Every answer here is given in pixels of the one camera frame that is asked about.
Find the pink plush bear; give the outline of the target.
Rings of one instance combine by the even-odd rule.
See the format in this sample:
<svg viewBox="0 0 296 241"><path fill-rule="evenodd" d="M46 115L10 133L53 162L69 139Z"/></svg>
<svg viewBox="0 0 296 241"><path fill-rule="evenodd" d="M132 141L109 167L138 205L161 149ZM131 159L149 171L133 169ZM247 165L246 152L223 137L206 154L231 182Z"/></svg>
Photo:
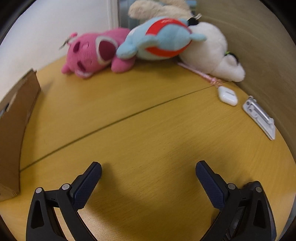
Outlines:
<svg viewBox="0 0 296 241"><path fill-rule="evenodd" d="M128 28L116 28L105 32L72 33L61 48L68 46L66 62L61 68L63 74L74 73L87 79L107 66L114 73L130 70L135 57L127 60L119 59L116 51L130 33Z"/></svg>

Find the white earbuds case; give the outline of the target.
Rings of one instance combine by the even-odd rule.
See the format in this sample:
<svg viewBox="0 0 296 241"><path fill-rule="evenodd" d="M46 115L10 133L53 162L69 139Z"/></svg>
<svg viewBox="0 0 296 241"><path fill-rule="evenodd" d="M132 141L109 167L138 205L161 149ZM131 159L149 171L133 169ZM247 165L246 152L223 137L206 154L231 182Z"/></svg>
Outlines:
<svg viewBox="0 0 296 241"><path fill-rule="evenodd" d="M218 96L222 102L230 106L236 106L238 104L238 98L236 93L227 87L218 87Z"/></svg>

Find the beige plush toy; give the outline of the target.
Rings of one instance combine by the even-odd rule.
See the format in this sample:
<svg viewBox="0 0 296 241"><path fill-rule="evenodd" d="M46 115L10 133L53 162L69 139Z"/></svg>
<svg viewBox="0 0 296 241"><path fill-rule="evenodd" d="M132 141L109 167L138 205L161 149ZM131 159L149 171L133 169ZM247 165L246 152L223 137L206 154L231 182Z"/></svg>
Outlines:
<svg viewBox="0 0 296 241"><path fill-rule="evenodd" d="M186 1L135 1L128 10L128 16L132 19L147 21L158 16L170 18L190 19L193 14Z"/></svg>

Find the cardboard box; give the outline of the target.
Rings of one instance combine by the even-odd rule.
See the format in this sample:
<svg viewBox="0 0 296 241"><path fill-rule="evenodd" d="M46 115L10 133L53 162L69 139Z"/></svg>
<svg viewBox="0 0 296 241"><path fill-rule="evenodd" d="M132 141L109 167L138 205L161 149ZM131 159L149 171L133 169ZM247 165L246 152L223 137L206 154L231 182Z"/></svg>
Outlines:
<svg viewBox="0 0 296 241"><path fill-rule="evenodd" d="M41 91L36 71L29 70L1 101L1 201L20 193L20 157L26 126Z"/></svg>

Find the white plush toy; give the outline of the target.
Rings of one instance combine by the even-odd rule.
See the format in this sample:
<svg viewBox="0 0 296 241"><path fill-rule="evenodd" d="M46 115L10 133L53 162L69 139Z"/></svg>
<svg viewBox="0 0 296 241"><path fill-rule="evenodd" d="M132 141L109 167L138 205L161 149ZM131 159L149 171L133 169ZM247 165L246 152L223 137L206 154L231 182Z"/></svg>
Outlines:
<svg viewBox="0 0 296 241"><path fill-rule="evenodd" d="M204 42L191 42L179 58L186 65L209 74L216 78L241 82L245 78L245 70L238 58L228 52L225 36L215 25L200 22L189 26L193 33L203 34L207 37Z"/></svg>

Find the blue red plush toy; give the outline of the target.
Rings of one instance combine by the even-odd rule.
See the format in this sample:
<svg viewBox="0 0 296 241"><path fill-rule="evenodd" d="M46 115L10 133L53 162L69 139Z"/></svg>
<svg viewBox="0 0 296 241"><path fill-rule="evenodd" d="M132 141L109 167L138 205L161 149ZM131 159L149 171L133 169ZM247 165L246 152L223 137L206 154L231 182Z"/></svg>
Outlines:
<svg viewBox="0 0 296 241"><path fill-rule="evenodd" d="M117 49L116 56L119 59L165 60L178 56L192 41L205 40L204 34L193 33L187 20L160 16L133 28Z"/></svg>

